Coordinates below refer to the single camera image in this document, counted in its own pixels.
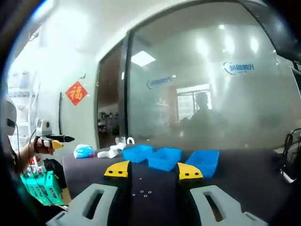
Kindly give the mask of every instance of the blue tray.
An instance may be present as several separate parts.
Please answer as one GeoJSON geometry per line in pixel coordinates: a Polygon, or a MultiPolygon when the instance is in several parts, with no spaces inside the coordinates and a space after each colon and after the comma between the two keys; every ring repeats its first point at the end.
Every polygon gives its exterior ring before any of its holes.
{"type": "Polygon", "coordinates": [[[131,162],[140,163],[153,154],[153,148],[148,145],[137,145],[122,151],[123,159],[131,162]]]}
{"type": "Polygon", "coordinates": [[[181,159],[182,150],[163,147],[148,157],[149,167],[171,171],[181,159]]]}
{"type": "Polygon", "coordinates": [[[186,164],[197,167],[204,178],[212,178],[218,163],[220,152],[217,150],[195,151],[186,164]]]}

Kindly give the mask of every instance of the person's hand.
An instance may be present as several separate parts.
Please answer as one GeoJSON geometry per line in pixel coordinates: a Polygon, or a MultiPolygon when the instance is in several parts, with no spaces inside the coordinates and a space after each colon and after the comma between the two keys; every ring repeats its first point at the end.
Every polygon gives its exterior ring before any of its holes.
{"type": "Polygon", "coordinates": [[[34,149],[39,154],[51,154],[53,155],[53,152],[55,151],[51,147],[45,147],[43,140],[41,138],[38,138],[37,143],[35,146],[33,146],[34,139],[30,141],[30,148],[34,149]]]}

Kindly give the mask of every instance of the company logo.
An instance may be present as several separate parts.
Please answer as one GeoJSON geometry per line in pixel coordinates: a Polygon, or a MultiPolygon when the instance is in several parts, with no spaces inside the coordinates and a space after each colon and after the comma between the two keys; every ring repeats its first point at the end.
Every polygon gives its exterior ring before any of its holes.
{"type": "Polygon", "coordinates": [[[245,64],[245,65],[233,65],[232,63],[225,62],[224,69],[229,74],[242,74],[247,73],[250,70],[255,70],[253,64],[245,64]]]}
{"type": "Polygon", "coordinates": [[[147,88],[152,89],[158,86],[161,86],[164,83],[170,82],[171,81],[171,77],[166,77],[163,79],[156,79],[156,80],[148,80],[146,83],[147,88]]]}

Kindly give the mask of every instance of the glass wall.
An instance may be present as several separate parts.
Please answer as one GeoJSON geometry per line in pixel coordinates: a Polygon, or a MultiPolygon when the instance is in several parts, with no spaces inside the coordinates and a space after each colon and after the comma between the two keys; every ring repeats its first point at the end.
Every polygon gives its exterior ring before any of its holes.
{"type": "Polygon", "coordinates": [[[181,148],[263,148],[301,126],[292,71],[240,4],[182,8],[135,31],[128,134],[181,148]]]}

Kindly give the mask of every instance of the black table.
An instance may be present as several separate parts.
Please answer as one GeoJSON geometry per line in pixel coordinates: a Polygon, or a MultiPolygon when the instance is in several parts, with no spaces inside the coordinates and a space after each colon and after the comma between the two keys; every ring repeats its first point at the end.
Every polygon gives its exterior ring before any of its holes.
{"type": "MultiPolygon", "coordinates": [[[[181,162],[191,153],[184,151],[181,162]]],[[[270,149],[221,150],[215,175],[211,180],[204,180],[204,185],[217,185],[241,203],[243,212],[270,222],[293,190],[275,171],[272,158],[276,155],[279,154],[270,149]]],[[[120,154],[113,159],[65,156],[63,168],[71,198],[89,185],[101,183],[106,168],[120,161],[123,161],[120,154]]],[[[175,180],[174,171],[149,168],[146,161],[132,164],[135,196],[132,196],[131,225],[177,225],[175,180]]]]}

